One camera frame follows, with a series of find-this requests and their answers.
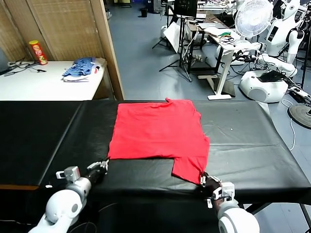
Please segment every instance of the black sheet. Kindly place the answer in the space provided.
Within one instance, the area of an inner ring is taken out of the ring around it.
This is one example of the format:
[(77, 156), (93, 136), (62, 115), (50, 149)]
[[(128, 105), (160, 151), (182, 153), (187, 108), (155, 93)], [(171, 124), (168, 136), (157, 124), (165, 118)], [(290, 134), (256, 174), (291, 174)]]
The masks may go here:
[(39, 186), (80, 104), (0, 101), (0, 184)]
[[(236, 186), (241, 203), (303, 202), (310, 204), (311, 185), (254, 101), (194, 101), (211, 139), (206, 171)], [(83, 168), (106, 157), (118, 103), (83, 102), (55, 155), (44, 182), (68, 166)], [(104, 180), (91, 190), (101, 200), (183, 200), (202, 198), (198, 186), (172, 177), (173, 160), (112, 160)]]

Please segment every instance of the white board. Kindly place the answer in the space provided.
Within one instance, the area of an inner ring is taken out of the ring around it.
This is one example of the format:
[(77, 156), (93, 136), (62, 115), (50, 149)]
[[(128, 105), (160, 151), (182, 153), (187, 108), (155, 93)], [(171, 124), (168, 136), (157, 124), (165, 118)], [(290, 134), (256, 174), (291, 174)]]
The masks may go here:
[(175, 22), (171, 23), (167, 30), (164, 31), (164, 35), (169, 40), (176, 53), (178, 53), (179, 49), (179, 34), (180, 27)]

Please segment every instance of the folded clothes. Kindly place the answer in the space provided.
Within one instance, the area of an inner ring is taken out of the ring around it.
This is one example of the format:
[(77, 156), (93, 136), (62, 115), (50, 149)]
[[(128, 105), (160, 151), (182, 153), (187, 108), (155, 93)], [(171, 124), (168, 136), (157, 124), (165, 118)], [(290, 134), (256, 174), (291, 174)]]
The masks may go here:
[(108, 157), (172, 158), (174, 176), (199, 184), (209, 151), (200, 118), (190, 100), (119, 104)]
[(80, 58), (73, 62), (72, 67), (70, 67), (63, 76), (73, 76), (73, 77), (80, 77), (83, 75), (89, 75), (92, 71), (92, 67), (95, 64), (94, 63), (95, 58), (93, 57), (84, 57)]

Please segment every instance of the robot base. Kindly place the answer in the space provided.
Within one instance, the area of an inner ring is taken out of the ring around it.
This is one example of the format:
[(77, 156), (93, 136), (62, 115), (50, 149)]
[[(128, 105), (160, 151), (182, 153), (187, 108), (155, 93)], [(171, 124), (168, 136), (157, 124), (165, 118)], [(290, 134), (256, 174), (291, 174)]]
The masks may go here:
[(288, 85), (284, 81), (261, 82), (257, 77), (268, 73), (265, 70), (248, 71), (240, 82), (240, 90), (250, 99), (264, 103), (274, 103), (282, 100)]
[(290, 118), (304, 128), (311, 130), (311, 108), (304, 104), (293, 105), (287, 110)]

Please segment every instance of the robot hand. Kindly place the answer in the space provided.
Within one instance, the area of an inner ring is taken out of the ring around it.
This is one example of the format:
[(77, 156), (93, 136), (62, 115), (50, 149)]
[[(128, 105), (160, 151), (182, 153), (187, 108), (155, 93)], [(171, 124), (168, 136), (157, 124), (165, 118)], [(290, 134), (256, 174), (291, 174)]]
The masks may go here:
[(81, 177), (77, 166), (56, 173), (58, 179), (66, 179), (66, 189), (56, 192), (49, 199), (45, 214), (29, 233), (66, 233), (86, 205), (89, 191), (97, 180), (108, 171), (108, 162), (100, 161), (87, 167), (88, 173)]
[(221, 233), (259, 233), (256, 218), (238, 206), (234, 199), (234, 184), (223, 183), (207, 173), (201, 175), (201, 185), (207, 189), (211, 198), (207, 199), (208, 208), (214, 208), (219, 219), (218, 227)]

